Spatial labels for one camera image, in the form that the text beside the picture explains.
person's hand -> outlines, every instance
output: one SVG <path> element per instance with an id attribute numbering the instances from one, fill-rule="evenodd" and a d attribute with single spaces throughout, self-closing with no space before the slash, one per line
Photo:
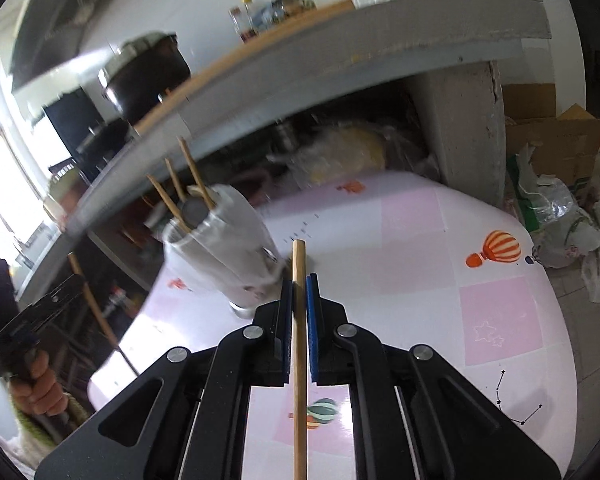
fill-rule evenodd
<path id="1" fill-rule="evenodd" d="M 44 350 L 36 353 L 30 373 L 36 381 L 33 386 L 15 378 L 9 381 L 9 391 L 16 407 L 27 415 L 59 415 L 64 412 L 69 399 L 56 381 L 56 374 L 49 368 L 49 354 Z"/>

blue gripper pad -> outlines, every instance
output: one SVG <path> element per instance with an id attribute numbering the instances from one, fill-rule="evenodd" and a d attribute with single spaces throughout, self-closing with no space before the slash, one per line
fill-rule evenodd
<path id="1" fill-rule="evenodd" d="M 312 383 L 317 382 L 318 378 L 318 327 L 315 312 L 317 301 L 320 301 L 320 292 L 317 282 L 318 278 L 315 274 L 306 277 L 306 328 L 309 339 L 309 371 Z"/>

wooden stick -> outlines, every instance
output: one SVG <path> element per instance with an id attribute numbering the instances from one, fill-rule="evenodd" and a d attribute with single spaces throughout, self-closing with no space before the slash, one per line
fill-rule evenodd
<path id="1" fill-rule="evenodd" d="M 171 175 L 171 181 L 173 182 L 173 186 L 176 189 L 178 198 L 180 199 L 181 202 L 184 202 L 187 199 L 187 195 L 185 195 L 184 191 L 182 190 L 182 184 L 180 183 L 178 174 L 175 172 L 175 170 L 173 169 L 173 166 L 171 165 L 171 161 L 169 160 L 169 157 L 164 159 L 164 163 L 167 165 L 167 170 L 169 170 L 169 174 Z"/>
<path id="2" fill-rule="evenodd" d="M 85 278 L 84 273 L 82 272 L 82 267 L 80 266 L 80 263 L 78 262 L 78 258 L 75 256 L 75 254 L 69 253 L 68 257 L 69 257 L 69 263 L 71 264 L 71 268 L 74 271 L 74 274 L 79 274 L 80 276 Z M 109 340 L 109 344 L 111 345 L 111 347 L 114 350 L 120 352 L 120 355 L 122 355 L 122 357 L 126 361 L 126 364 L 129 365 L 129 367 L 133 370 L 133 372 L 136 374 L 136 376 L 139 375 L 138 370 L 136 370 L 136 368 L 131 364 L 131 361 L 129 360 L 129 358 L 126 356 L 126 354 L 120 348 L 120 345 L 118 343 L 118 338 L 113 333 L 113 330 L 111 329 L 111 327 L 110 327 L 109 323 L 107 322 L 107 320 L 105 319 L 105 317 L 102 315 L 102 311 L 100 310 L 100 307 L 98 306 L 98 302 L 96 301 L 96 298 L 93 295 L 93 293 L 91 291 L 91 287 L 89 286 L 89 283 L 87 282 L 86 278 L 84 279 L 84 285 L 82 286 L 82 294 L 84 295 L 84 299 L 86 300 L 87 304 L 89 305 L 89 308 L 91 309 L 91 312 L 93 313 L 93 317 L 95 317 L 96 321 L 100 325 L 100 328 L 104 332 L 104 335 Z"/>
<path id="3" fill-rule="evenodd" d="M 291 341 L 294 352 L 294 480 L 306 480 L 306 247 L 294 240 L 292 253 L 294 282 L 294 325 Z"/>
<path id="4" fill-rule="evenodd" d="M 171 197 L 164 190 L 164 188 L 160 185 L 160 182 L 158 182 L 154 178 L 153 175 L 147 175 L 146 177 L 154 185 L 156 191 L 160 195 L 160 198 L 167 205 L 167 207 L 169 208 L 169 211 L 171 211 L 171 214 L 176 217 L 176 219 L 178 220 L 178 222 L 180 222 L 180 226 L 182 227 L 182 229 L 184 230 L 184 232 L 190 233 L 191 229 L 189 228 L 189 226 L 187 224 L 185 224 L 184 218 L 182 217 L 182 212 L 178 209 L 178 206 L 176 206 L 173 203 L 173 200 L 171 200 Z"/>
<path id="5" fill-rule="evenodd" d="M 208 207 L 209 211 L 216 207 L 216 204 L 211 197 L 209 196 L 208 191 L 206 190 L 205 183 L 202 182 L 202 177 L 200 176 L 200 172 L 196 167 L 196 163 L 193 161 L 193 157 L 189 151 L 189 147 L 187 143 L 182 137 L 178 137 L 178 142 L 180 143 L 180 149 L 182 153 L 184 153 L 184 158 L 187 159 L 187 164 L 189 165 L 189 169 L 191 170 L 191 174 L 193 175 L 193 180 L 196 181 L 196 185 L 200 188 L 200 193 L 202 193 L 202 198 L 205 200 L 205 204 Z"/>

window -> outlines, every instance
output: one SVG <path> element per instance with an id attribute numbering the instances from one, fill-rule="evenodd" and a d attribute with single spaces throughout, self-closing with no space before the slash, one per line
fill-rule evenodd
<path id="1" fill-rule="evenodd" d="M 51 173 L 48 168 L 67 160 L 71 155 L 47 116 L 36 123 L 31 137 L 32 143 L 29 145 L 31 153 L 45 175 L 50 178 Z"/>
<path id="2" fill-rule="evenodd" d="M 13 264 L 16 245 L 29 240 L 44 219 L 42 202 L 0 127 L 0 258 Z"/>

table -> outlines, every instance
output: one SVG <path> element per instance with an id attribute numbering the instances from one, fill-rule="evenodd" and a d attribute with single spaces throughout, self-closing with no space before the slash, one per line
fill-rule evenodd
<path id="1" fill-rule="evenodd" d="M 554 291 L 515 218 L 414 174 L 389 172 L 307 190 L 261 213 L 282 254 L 294 238 L 306 240 L 307 272 L 318 274 L 321 295 L 344 304 L 351 322 L 385 344 L 435 348 L 524 421 L 522 430 L 566 472 L 576 428 L 573 354 Z M 480 256 L 490 256 L 483 245 L 493 232 L 491 257 L 510 262 Z M 120 345 L 145 370 L 169 348 L 209 348 L 246 324 L 222 294 L 165 266 Z M 94 407 L 133 378 L 112 354 L 91 378 Z M 309 403 L 321 399 L 338 414 L 308 432 L 310 478 L 354 478 L 348 390 L 312 384 Z M 290 412 L 289 386 L 254 388 L 243 478 L 292 478 Z"/>

